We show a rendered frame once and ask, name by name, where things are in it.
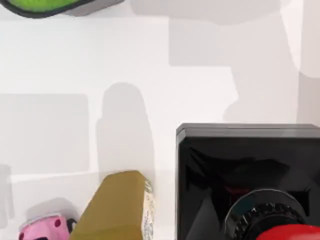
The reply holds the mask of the olive yellow book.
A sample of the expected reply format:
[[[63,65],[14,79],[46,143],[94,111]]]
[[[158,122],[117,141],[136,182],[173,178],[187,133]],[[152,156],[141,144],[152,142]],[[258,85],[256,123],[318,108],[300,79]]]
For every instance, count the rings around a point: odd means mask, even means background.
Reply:
[[[155,198],[137,170],[106,176],[69,240],[154,240]]]

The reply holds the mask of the red round object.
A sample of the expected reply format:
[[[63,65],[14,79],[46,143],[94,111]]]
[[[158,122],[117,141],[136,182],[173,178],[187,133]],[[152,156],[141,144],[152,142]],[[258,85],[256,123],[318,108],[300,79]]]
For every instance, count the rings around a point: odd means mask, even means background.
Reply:
[[[279,225],[262,232],[256,240],[320,240],[320,226],[307,224]]]

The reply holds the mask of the pink spotted toy car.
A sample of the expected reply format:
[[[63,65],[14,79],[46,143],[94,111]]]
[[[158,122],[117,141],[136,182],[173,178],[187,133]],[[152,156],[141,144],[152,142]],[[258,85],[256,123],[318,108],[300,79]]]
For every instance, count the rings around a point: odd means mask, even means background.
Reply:
[[[18,240],[69,240],[76,224],[60,213],[37,216],[20,226]]]

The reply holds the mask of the black box speaker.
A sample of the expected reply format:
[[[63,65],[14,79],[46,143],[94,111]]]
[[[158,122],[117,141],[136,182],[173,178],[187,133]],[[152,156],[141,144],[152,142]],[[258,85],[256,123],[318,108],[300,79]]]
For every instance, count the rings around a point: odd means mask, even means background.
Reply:
[[[184,123],[175,240],[320,240],[320,127]]]

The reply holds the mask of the green basin with dark rim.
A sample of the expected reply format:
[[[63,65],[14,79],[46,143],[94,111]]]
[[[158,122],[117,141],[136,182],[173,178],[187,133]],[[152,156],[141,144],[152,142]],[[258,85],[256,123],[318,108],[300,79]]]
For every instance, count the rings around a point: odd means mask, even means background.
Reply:
[[[0,0],[11,13],[29,19],[44,19],[59,14],[84,17],[123,3],[125,0]]]

